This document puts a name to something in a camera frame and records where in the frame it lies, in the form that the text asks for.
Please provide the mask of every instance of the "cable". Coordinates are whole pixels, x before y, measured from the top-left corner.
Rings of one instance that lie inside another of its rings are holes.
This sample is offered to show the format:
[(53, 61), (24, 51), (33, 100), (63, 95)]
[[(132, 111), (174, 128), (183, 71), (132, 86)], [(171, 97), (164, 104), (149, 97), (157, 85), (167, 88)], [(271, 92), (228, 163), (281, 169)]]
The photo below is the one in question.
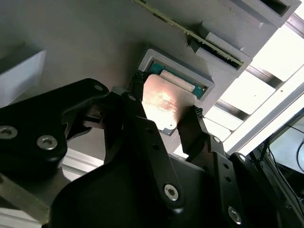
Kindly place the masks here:
[(304, 172), (304, 170), (302, 169), (301, 165), (300, 165), (300, 161), (299, 161), (299, 154), (300, 154), (300, 150), (301, 150), (301, 147), (303, 146), (304, 144), (304, 140), (301, 142), (301, 144), (299, 145), (297, 151), (296, 151), (296, 163), (298, 164), (300, 170), (302, 170), (302, 172)]
[(278, 166), (277, 166), (275, 157), (274, 157), (273, 153), (272, 153), (271, 150), (270, 150), (269, 144), (268, 144), (268, 150), (269, 150), (269, 153), (270, 153), (271, 156), (272, 156), (272, 159), (274, 160), (274, 163), (275, 163), (275, 167), (276, 167), (277, 172), (279, 173), (280, 177), (281, 177), (282, 180), (284, 181), (285, 185), (289, 188), (289, 190), (292, 192), (292, 194), (293, 194), (294, 197), (296, 198), (296, 201), (297, 201), (297, 203), (298, 203), (298, 205), (299, 205), (299, 208), (300, 208), (300, 210), (301, 210), (302, 216), (304, 217), (304, 211), (303, 211), (302, 206), (301, 206), (301, 204), (300, 204), (301, 202), (300, 202), (299, 198), (297, 197), (297, 195), (295, 194), (295, 192), (293, 191), (293, 189), (289, 186), (289, 184), (288, 184), (287, 180), (285, 179), (285, 177), (283, 176), (283, 174), (280, 172), (280, 170), (279, 170), (279, 168), (278, 168)]
[(303, 132), (303, 131), (301, 131), (301, 130), (297, 129), (296, 127), (293, 127), (293, 126), (290, 126), (290, 125), (286, 125), (286, 126), (287, 126), (287, 127), (292, 128), (292, 129), (295, 129), (295, 130), (297, 130), (298, 132), (301, 132), (302, 134), (304, 134), (304, 132)]
[[(287, 127), (290, 127), (290, 128), (293, 128), (293, 129), (297, 130), (298, 132), (301, 132), (301, 133), (304, 134), (303, 131), (297, 129), (296, 127), (293, 127), (293, 126), (290, 126), (290, 125), (286, 125), (286, 126), (287, 126)], [(300, 165), (299, 154), (300, 154), (300, 150), (301, 150), (301, 147), (303, 146), (303, 144), (304, 144), (304, 140), (300, 143), (300, 145), (299, 145), (299, 147), (298, 147), (298, 149), (297, 149), (297, 151), (296, 151), (296, 155), (295, 155), (296, 163), (298, 164), (298, 166), (299, 166), (299, 168), (300, 168), (300, 170), (301, 170), (302, 172), (304, 172), (304, 169), (303, 169), (303, 168), (301, 167), (301, 165)]]

